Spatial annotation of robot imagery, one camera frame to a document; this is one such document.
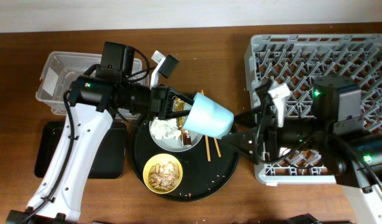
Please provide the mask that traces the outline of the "light blue cup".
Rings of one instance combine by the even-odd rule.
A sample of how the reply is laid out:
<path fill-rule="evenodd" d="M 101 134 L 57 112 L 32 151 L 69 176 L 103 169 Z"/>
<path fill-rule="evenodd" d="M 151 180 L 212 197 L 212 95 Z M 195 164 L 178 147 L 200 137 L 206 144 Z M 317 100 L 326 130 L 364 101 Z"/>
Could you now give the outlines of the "light blue cup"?
<path fill-rule="evenodd" d="M 197 93 L 185 120 L 184 129 L 221 139 L 230 132 L 233 122 L 234 114 L 231 111 Z"/>

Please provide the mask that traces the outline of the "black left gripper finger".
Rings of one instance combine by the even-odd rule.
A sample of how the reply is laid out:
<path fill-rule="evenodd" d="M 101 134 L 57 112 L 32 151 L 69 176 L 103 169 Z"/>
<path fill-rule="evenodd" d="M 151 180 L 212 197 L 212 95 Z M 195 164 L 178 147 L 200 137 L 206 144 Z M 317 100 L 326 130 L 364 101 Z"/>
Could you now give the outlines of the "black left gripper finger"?
<path fill-rule="evenodd" d="M 165 112 L 165 114 L 161 116 L 161 120 L 180 118 L 183 116 L 188 116 L 189 113 L 190 113 L 190 110 Z"/>
<path fill-rule="evenodd" d="M 176 100 L 176 99 L 180 99 L 182 100 L 183 102 L 187 103 L 188 105 L 193 105 L 194 104 L 194 100 L 191 99 L 188 95 L 184 94 L 184 93 L 181 93 L 180 91 L 174 89 L 174 88 L 170 88 L 170 95 L 171 95 L 171 98 L 173 100 Z"/>

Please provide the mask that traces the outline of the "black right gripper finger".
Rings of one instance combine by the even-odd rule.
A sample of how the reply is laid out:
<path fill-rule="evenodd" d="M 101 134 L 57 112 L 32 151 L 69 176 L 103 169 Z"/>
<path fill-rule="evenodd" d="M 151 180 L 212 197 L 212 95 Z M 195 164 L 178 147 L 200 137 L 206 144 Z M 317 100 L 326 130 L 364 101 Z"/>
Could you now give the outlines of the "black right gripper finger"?
<path fill-rule="evenodd" d="M 265 115 L 263 107 L 256 107 L 234 117 L 235 124 L 247 128 L 258 128 L 262 125 L 262 119 Z"/>
<path fill-rule="evenodd" d="M 254 131 L 230 133 L 223 136 L 220 142 L 244 155 L 256 154 L 256 134 Z"/>

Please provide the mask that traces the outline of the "yellow bowl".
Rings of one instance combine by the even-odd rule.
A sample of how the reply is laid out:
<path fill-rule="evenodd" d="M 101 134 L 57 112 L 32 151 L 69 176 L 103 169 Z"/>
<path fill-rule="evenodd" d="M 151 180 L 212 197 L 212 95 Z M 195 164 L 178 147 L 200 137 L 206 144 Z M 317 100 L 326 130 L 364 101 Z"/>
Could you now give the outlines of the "yellow bowl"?
<path fill-rule="evenodd" d="M 151 157 L 142 170 L 142 179 L 149 190 L 157 194 L 168 194 L 181 183 L 183 168 L 180 161 L 170 154 Z"/>

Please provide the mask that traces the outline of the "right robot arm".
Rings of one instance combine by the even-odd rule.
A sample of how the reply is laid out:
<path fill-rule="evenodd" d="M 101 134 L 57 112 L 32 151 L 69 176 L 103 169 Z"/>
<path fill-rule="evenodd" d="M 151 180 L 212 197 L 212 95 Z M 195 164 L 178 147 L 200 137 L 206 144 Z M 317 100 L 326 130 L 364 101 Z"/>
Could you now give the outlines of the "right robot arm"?
<path fill-rule="evenodd" d="M 313 83 L 312 118 L 286 117 L 289 87 L 272 80 L 255 89 L 260 106 L 235 116 L 243 133 L 224 145 L 255 164 L 274 164 L 301 149 L 317 150 L 341 185 L 359 223 L 382 223 L 382 135 L 363 127 L 361 89 L 349 77 L 325 76 Z"/>

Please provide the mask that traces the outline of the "gold snack wrapper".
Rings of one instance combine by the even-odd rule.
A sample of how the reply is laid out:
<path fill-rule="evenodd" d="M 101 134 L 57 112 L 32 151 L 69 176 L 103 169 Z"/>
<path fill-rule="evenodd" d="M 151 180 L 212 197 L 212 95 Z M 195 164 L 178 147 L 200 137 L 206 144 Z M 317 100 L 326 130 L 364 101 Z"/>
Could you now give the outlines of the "gold snack wrapper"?
<path fill-rule="evenodd" d="M 185 106 L 185 102 L 181 100 L 180 98 L 176 98 L 174 101 L 174 111 L 179 112 L 183 111 Z M 182 146 L 186 148 L 190 148 L 192 146 L 192 140 L 190 137 L 189 131 L 184 129 L 184 123 L 185 123 L 185 116 L 178 117 L 177 118 L 177 126 L 178 130 L 181 132 L 181 141 L 182 141 Z"/>

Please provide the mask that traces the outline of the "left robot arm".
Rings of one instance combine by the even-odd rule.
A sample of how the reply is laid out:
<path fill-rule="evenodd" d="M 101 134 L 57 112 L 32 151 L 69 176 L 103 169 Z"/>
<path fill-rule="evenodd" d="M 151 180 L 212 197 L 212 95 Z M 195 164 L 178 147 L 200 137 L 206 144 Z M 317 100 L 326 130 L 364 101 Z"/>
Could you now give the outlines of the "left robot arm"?
<path fill-rule="evenodd" d="M 175 99 L 193 100 L 172 87 L 139 84 L 132 73 L 132 46 L 105 42 L 100 63 L 93 64 L 63 94 L 67 111 L 57 148 L 25 211 L 11 210 L 6 223 L 75 223 L 85 184 L 98 148 L 120 109 L 147 120 L 187 116 L 174 111 Z"/>

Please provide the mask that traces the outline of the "wooden chopstick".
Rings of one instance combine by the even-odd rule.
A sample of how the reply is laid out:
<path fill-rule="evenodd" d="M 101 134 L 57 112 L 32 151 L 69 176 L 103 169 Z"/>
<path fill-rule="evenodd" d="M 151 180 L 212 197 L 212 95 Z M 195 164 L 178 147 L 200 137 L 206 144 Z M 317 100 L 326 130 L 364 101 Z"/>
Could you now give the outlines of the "wooden chopstick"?
<path fill-rule="evenodd" d="M 211 162 L 209 139 L 208 139 L 208 136 L 204 136 L 204 137 L 205 137 L 205 148 L 206 148 L 206 153 L 207 153 L 207 161 L 208 161 L 208 162 Z"/>
<path fill-rule="evenodd" d="M 214 140 L 214 143 L 215 143 L 215 147 L 216 147 L 216 150 L 217 150 L 218 157 L 221 157 L 221 150 L 220 150 L 220 147 L 219 147 L 219 144 L 218 144 L 218 140 L 216 138 L 213 138 L 213 140 Z"/>

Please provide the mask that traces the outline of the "food scraps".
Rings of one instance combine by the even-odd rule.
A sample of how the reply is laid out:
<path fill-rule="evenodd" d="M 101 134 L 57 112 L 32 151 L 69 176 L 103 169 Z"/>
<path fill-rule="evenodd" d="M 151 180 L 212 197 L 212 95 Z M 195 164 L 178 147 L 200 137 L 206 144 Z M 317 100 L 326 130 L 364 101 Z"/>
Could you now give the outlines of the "food scraps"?
<path fill-rule="evenodd" d="M 179 178 L 179 165 L 169 161 L 153 165 L 149 170 L 148 182 L 154 189 L 168 192 L 179 183 Z"/>

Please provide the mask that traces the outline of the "grey plate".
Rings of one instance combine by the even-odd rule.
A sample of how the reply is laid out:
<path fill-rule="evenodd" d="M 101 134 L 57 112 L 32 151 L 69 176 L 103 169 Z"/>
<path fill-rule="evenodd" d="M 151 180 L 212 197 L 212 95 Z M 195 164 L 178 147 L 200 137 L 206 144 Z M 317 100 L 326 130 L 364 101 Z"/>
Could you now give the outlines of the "grey plate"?
<path fill-rule="evenodd" d="M 181 137 L 178 138 L 178 140 L 175 139 L 162 139 L 157 140 L 153 137 L 153 135 L 150 133 L 152 140 L 161 148 L 163 148 L 166 151 L 170 152 L 183 152 L 191 149 L 192 147 L 196 146 L 200 140 L 202 139 L 202 135 L 193 131 L 189 131 L 190 137 L 192 140 L 192 146 L 190 148 L 186 148 L 182 146 Z"/>

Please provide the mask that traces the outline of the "white tissue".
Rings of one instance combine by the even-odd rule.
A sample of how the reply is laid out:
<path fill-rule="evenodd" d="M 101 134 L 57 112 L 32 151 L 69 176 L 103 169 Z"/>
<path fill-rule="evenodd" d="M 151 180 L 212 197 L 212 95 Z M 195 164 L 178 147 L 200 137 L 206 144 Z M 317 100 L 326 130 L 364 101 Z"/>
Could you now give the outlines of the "white tissue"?
<path fill-rule="evenodd" d="M 150 126 L 150 133 L 157 140 L 162 139 L 175 139 L 181 135 L 181 131 L 179 130 L 177 119 L 154 119 Z"/>

